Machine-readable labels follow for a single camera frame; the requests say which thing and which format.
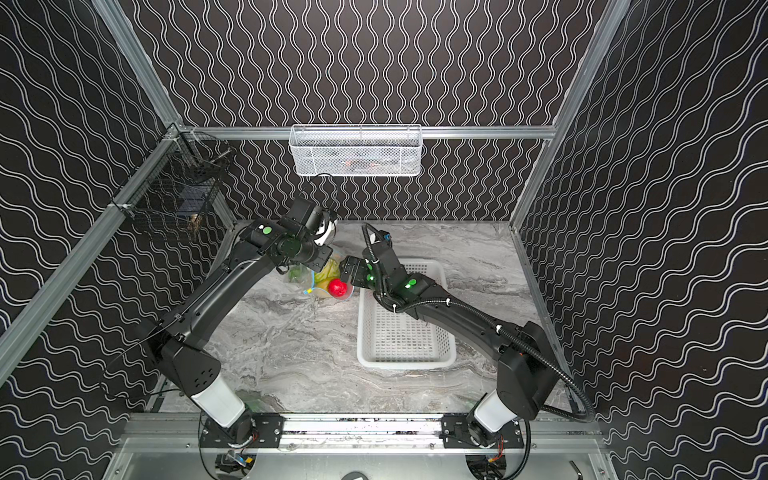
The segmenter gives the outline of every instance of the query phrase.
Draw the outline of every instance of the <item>perforated plastic basket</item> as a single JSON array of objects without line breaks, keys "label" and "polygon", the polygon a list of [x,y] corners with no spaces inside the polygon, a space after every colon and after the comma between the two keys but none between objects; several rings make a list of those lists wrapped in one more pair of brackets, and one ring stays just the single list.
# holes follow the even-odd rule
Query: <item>perforated plastic basket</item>
[{"label": "perforated plastic basket", "polygon": [[[409,272],[423,273],[445,288],[445,272],[434,260],[404,259]],[[371,290],[360,294],[357,320],[357,359],[379,369],[437,369],[456,360],[454,336],[407,313],[380,306]]]},{"label": "perforated plastic basket", "polygon": [[304,177],[413,177],[422,171],[421,125],[293,125],[288,146]]}]

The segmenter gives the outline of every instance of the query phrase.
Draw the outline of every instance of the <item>black mounting plate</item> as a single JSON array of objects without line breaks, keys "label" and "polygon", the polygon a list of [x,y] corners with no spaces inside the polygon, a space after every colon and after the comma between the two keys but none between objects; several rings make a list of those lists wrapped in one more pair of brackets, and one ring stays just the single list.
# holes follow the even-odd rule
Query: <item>black mounting plate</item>
[{"label": "black mounting plate", "polygon": [[[467,415],[464,414],[446,414],[442,416],[442,433],[448,430],[449,437],[445,437],[442,440],[442,446],[446,449],[480,449],[481,447],[475,445],[469,436]],[[520,433],[520,425],[514,422],[508,422],[504,425],[499,433],[504,436],[504,450],[507,449],[522,449],[525,444],[523,443],[523,437]]]},{"label": "black mounting plate", "polygon": [[[249,449],[276,449],[283,437],[285,419],[276,413],[254,413],[251,417],[259,436]],[[212,419],[205,422],[205,429],[200,434],[200,447],[204,449],[229,448],[229,439]]]}]

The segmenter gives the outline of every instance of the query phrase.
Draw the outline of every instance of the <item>black mesh basket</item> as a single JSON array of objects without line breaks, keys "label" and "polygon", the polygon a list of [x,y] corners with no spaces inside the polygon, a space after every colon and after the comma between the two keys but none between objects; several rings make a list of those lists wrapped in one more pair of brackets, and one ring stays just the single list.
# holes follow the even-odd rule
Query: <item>black mesh basket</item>
[{"label": "black mesh basket", "polygon": [[197,240],[235,150],[207,134],[184,133],[124,208],[153,240]]}]

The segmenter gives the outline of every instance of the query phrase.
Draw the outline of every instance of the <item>robotic arm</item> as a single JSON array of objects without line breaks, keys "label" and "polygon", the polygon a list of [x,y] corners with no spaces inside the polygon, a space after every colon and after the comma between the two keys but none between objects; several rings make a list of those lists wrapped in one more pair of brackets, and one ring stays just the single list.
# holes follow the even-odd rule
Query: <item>robotic arm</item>
[{"label": "robotic arm", "polygon": [[[222,379],[220,362],[203,348],[232,307],[272,269],[285,273],[289,265],[302,264],[321,271],[332,253],[326,244],[335,227],[333,212],[296,199],[277,222],[261,219],[242,229],[222,266],[159,324],[144,327],[157,368],[221,427],[235,448],[251,440],[253,413]],[[388,233],[368,224],[362,230],[364,257],[342,262],[342,281],[373,290],[385,308],[434,323],[497,362],[496,390],[468,415],[473,442],[491,445],[506,423],[518,417],[533,419],[541,409],[584,422],[594,418],[583,393],[579,396],[586,414],[544,404],[558,377],[577,394],[581,391],[559,369],[540,326],[531,322],[522,328],[512,326],[462,302],[433,279],[407,272]]]}]

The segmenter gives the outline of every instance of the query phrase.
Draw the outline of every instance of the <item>white wire mesh basket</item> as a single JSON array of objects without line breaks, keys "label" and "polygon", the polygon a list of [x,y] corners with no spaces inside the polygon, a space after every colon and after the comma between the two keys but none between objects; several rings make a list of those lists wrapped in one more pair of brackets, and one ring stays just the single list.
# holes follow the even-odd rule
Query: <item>white wire mesh basket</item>
[{"label": "white wire mesh basket", "polygon": [[293,125],[288,140],[304,177],[414,177],[423,144],[421,125]]},{"label": "white wire mesh basket", "polygon": [[[445,271],[435,260],[403,259],[409,272],[423,273],[445,288]],[[357,359],[377,369],[427,370],[456,361],[455,337],[431,323],[407,313],[394,313],[373,298],[371,290],[360,293],[357,319]]]}]

